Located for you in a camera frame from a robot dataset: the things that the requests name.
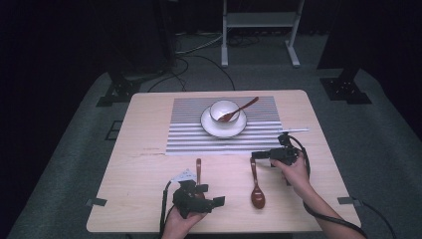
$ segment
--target wooden table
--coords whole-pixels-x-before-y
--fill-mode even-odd
[[[360,225],[354,207],[340,205],[348,196],[338,168],[307,94],[303,91],[195,92],[136,94],[131,99],[111,154],[87,228],[90,232],[156,233],[159,231],[162,192],[166,183],[186,168],[195,172],[202,159],[201,182],[209,184],[207,198],[225,196],[191,233],[254,233],[320,231],[300,198],[267,160],[257,160],[258,181],[267,203],[256,209],[250,196],[254,187],[250,153],[166,155],[175,99],[274,97],[283,128],[309,127],[291,133],[307,149],[311,183],[322,198],[345,220]],[[172,205],[168,191],[167,209]]]

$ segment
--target wooden spoon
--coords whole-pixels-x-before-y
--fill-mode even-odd
[[[201,158],[196,159],[196,185],[201,184]],[[196,192],[195,196],[198,198],[205,198],[203,192]]]
[[[253,100],[251,100],[250,102],[248,102],[248,103],[247,103],[247,104],[245,104],[244,106],[242,106],[242,107],[238,108],[237,110],[235,110],[235,111],[233,111],[233,112],[231,112],[231,113],[227,113],[227,114],[225,114],[225,115],[221,116],[220,118],[218,118],[218,121],[229,121],[235,113],[237,113],[237,112],[239,112],[239,111],[243,110],[244,108],[247,108],[247,107],[251,106],[253,103],[257,102],[257,101],[258,101],[258,99],[259,99],[259,97],[255,97]]]
[[[255,158],[251,157],[251,167],[252,167],[252,174],[254,175],[254,183],[255,187],[251,194],[252,204],[258,209],[262,209],[265,206],[265,196],[264,192],[258,186],[258,178],[257,178],[257,167]]]

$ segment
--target human hand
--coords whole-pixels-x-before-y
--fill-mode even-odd
[[[206,215],[207,213],[190,212],[184,219],[179,209],[176,206],[172,207],[167,215],[162,239],[183,239],[190,229]]]
[[[275,159],[270,159],[270,162],[272,165],[282,170],[286,180],[292,185],[295,192],[300,197],[304,195],[306,190],[310,189],[310,178],[308,177],[304,154],[301,151],[299,151],[296,162],[290,166]]]

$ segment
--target white plate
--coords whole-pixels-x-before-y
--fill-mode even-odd
[[[210,108],[207,108],[204,113],[202,113],[201,124],[205,131],[211,135],[217,137],[231,137],[239,134],[241,131],[243,131],[243,129],[245,129],[246,115],[243,111],[240,111],[239,118],[235,124],[233,124],[233,126],[223,127],[212,120],[210,115]]]

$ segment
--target dark floor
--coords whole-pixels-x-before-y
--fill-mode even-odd
[[[367,93],[371,105],[348,105],[328,99],[319,78],[336,77],[338,70],[317,70],[326,36],[298,36],[295,42],[301,67],[294,69],[284,47],[284,36],[262,37],[247,48],[229,49],[226,73],[237,91],[290,90],[307,92],[333,157],[350,195],[377,208],[391,223],[397,238],[422,235],[422,143],[383,93],[375,79],[360,71],[355,81]],[[209,41],[203,37],[179,37],[178,50]],[[220,48],[192,55],[207,57],[219,65]],[[227,75],[203,58],[182,58],[189,64],[180,80],[169,79],[152,92],[232,91]],[[178,60],[174,73],[186,63]],[[159,79],[142,84],[147,92]],[[114,120],[123,120],[128,103],[97,108],[110,79],[100,76],[82,100],[56,148],[24,211],[8,238],[125,238],[124,234],[93,234],[86,224],[91,209],[87,199],[96,197],[113,141],[105,140]],[[366,207],[356,208],[369,238],[392,238],[383,221]],[[154,235],[133,234],[132,238]],[[233,235],[218,235],[234,238]],[[242,235],[242,238],[258,238]],[[270,238],[270,235],[259,236]],[[320,232],[295,233],[294,239],[324,238]]]

